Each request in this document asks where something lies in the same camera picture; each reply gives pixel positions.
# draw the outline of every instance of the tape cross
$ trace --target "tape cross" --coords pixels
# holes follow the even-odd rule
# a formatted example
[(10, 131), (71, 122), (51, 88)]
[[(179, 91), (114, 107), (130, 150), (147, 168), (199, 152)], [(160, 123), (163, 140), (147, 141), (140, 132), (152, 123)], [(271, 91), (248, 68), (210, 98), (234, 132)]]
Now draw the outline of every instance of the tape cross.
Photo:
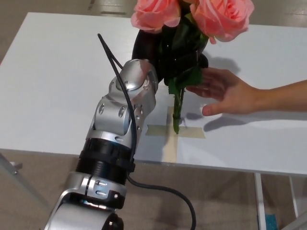
[(173, 128), (173, 107), (168, 107), (166, 126), (161, 125), (148, 125), (146, 132), (147, 136), (164, 136), (165, 148), (163, 155), (163, 162), (176, 163), (177, 162), (177, 149), (178, 138), (201, 138), (205, 139), (202, 128), (199, 127), (186, 127), (180, 126), (179, 134), (174, 132)]

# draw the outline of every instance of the white tabletop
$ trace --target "white tabletop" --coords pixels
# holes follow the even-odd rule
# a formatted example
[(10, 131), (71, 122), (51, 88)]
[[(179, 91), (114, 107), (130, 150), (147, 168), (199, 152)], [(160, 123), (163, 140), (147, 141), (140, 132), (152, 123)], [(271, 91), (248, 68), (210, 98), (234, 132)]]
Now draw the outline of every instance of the white tabletop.
[[(138, 30), (128, 18), (29, 13), (0, 66), (0, 149), (79, 155), (113, 70), (101, 33), (124, 64)], [(230, 43), (208, 44), (210, 66), (230, 69), (247, 83), (272, 88), (307, 79), (307, 29), (251, 25)], [(169, 163), (165, 125), (172, 97), (160, 84), (135, 158)], [(259, 113), (202, 117), (210, 100), (186, 93), (182, 116), (205, 139), (178, 139), (177, 164), (307, 174), (307, 114)]]

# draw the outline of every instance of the pink rose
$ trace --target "pink rose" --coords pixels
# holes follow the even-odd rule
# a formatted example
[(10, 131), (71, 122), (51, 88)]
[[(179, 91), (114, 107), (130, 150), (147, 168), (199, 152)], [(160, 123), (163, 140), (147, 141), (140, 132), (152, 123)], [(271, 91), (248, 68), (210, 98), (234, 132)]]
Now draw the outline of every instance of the pink rose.
[(176, 27), (180, 22), (178, 0), (138, 0), (131, 24), (150, 33), (158, 33), (163, 25)]
[(199, 29), (216, 44), (215, 39), (229, 42), (248, 30), (254, 4), (251, 0), (199, 0), (190, 10)]

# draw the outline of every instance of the black cable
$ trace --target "black cable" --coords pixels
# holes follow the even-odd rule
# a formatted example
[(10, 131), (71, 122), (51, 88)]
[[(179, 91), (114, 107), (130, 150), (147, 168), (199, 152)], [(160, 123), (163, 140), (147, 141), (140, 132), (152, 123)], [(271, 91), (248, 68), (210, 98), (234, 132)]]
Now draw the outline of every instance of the black cable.
[[(131, 128), (132, 128), (132, 147), (131, 147), (131, 159), (130, 161), (133, 161), (133, 157), (134, 157), (134, 154), (135, 154), (135, 151), (136, 151), (136, 144), (137, 144), (137, 129), (136, 129), (136, 121), (135, 121), (135, 117), (134, 117), (134, 113), (133, 113), (133, 107), (132, 107), (132, 104), (131, 104), (131, 101), (130, 101), (130, 98), (129, 98), (129, 95), (128, 95), (128, 91), (127, 91), (127, 88), (125, 87), (125, 84), (115, 66), (115, 63), (122, 69), (122, 66), (121, 64), (119, 63), (119, 61), (115, 58), (115, 56), (113, 55), (113, 53), (111, 52), (111, 50), (109, 49), (109, 47), (107, 46), (106, 42), (103, 40), (102, 36), (100, 34), (98, 34), (98, 38), (106, 52), (106, 56), (107, 58), (109, 59), (110, 61), (110, 64), (116, 74), (116, 78), (117, 80), (119, 81), (119, 84), (124, 92), (124, 95), (125, 95), (125, 98), (126, 98), (126, 101), (127, 101), (127, 104), (128, 104), (128, 109), (129, 109), (129, 113), (130, 113), (130, 117), (131, 117), (131, 121), (132, 121), (132, 125), (131, 125)], [(160, 190), (160, 191), (165, 191), (165, 192), (169, 192), (169, 193), (173, 193), (177, 196), (179, 196), (181, 199), (183, 199), (188, 207), (190, 208), (190, 211), (191, 211), (191, 215), (192, 215), (192, 225), (191, 225), (191, 230), (195, 230), (196, 228), (196, 214), (195, 214), (195, 210), (194, 210), (194, 207), (193, 207), (193, 204), (190, 202), (190, 200), (185, 196), (183, 195), (181, 192), (175, 190), (175, 189), (172, 189), (172, 188), (168, 188), (168, 187), (164, 187), (164, 186), (158, 186), (158, 185), (151, 185), (151, 184), (142, 184), (142, 183), (139, 183), (139, 182), (136, 182), (135, 180), (133, 180), (130, 175), (129, 175), (129, 172), (127, 172), (127, 179), (128, 181), (134, 185), (134, 186), (137, 186), (137, 187), (140, 187), (140, 188), (146, 188), (146, 189), (153, 189), (153, 190)]]

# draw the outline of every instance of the flower stem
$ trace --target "flower stem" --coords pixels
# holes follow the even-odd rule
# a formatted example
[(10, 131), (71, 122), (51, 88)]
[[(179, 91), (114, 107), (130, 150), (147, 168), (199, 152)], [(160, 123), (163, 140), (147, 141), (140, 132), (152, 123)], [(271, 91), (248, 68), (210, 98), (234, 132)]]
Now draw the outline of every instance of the flower stem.
[(176, 134), (179, 133), (179, 122), (181, 119), (183, 96), (184, 96), (184, 89), (181, 89), (180, 93), (175, 95), (174, 99), (173, 127)]

